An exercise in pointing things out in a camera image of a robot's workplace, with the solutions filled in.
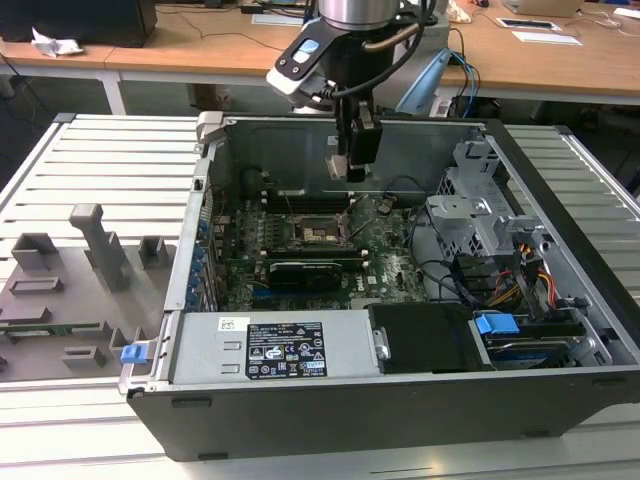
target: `motherboard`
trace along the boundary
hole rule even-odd
[[[402,207],[368,194],[225,202],[213,214],[220,308],[348,310],[426,300],[407,246],[417,209]]]

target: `power supply label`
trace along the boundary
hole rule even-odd
[[[322,323],[247,325],[245,373],[251,380],[326,377]]]

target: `floor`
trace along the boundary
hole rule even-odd
[[[108,114],[109,107],[102,85],[93,80],[62,78],[19,79],[15,96],[0,98],[0,186],[4,186],[36,144],[51,117],[32,91],[53,114],[57,112]],[[123,97],[133,115],[196,116],[189,106],[187,87],[182,84],[124,82]],[[231,96],[234,112],[286,113],[287,101],[266,87],[218,87],[218,95]],[[535,102],[499,100],[499,118],[504,123],[531,124]],[[492,111],[481,110],[490,115]],[[595,128],[585,125],[594,124]],[[539,111],[537,123],[567,125],[623,185],[640,171],[640,148],[634,137],[640,135],[640,121],[629,122],[626,116],[602,111],[591,112],[583,105],[549,104]]]

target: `barcode label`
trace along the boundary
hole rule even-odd
[[[250,317],[220,317],[218,331],[220,332],[246,332]]]

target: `desk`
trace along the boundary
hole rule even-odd
[[[473,7],[462,2],[469,11]],[[585,4],[587,11],[612,12],[613,7]],[[251,24],[251,16],[238,10],[227,13],[182,13],[204,34],[225,34],[200,38],[200,33],[171,6],[160,6],[156,31],[143,49],[88,46],[76,57],[52,59],[28,44],[7,45],[7,57],[24,75],[92,78],[105,88],[114,114],[125,114],[119,82],[155,81],[230,85],[266,85],[264,76],[279,51],[248,38],[243,33],[276,49],[284,49],[296,37],[296,27]],[[513,17],[498,0],[482,12],[489,17]],[[552,20],[564,25],[572,19]],[[623,19],[624,30],[640,35],[640,21]],[[580,34],[582,47],[520,42],[510,30],[501,29],[482,16],[473,23],[457,25],[465,37],[467,56],[482,75],[481,96],[640,105],[640,38],[626,37],[616,30],[579,22],[568,28]],[[457,34],[450,45],[459,50]],[[11,74],[0,63],[0,74]],[[439,89],[440,100],[455,96],[464,82],[459,67],[450,67]]]
[[[464,7],[476,13],[473,7]],[[612,14],[614,7],[584,4],[583,9]],[[478,12],[494,19],[516,17],[496,0],[490,8]],[[523,43],[513,35],[514,29],[500,28],[481,15],[474,17],[471,24],[456,25],[464,36],[469,62],[482,75],[480,96],[640,105],[640,56],[637,54],[640,37],[625,36],[589,21],[564,27],[577,17],[519,18],[554,22],[563,29],[559,34],[578,36],[583,46]],[[584,15],[584,18],[605,20],[595,15]],[[640,35],[640,21],[619,17],[615,20],[623,22],[625,32]],[[461,50],[456,32],[451,32],[449,46]],[[450,67],[443,76],[439,96],[455,96],[463,83],[462,69]]]

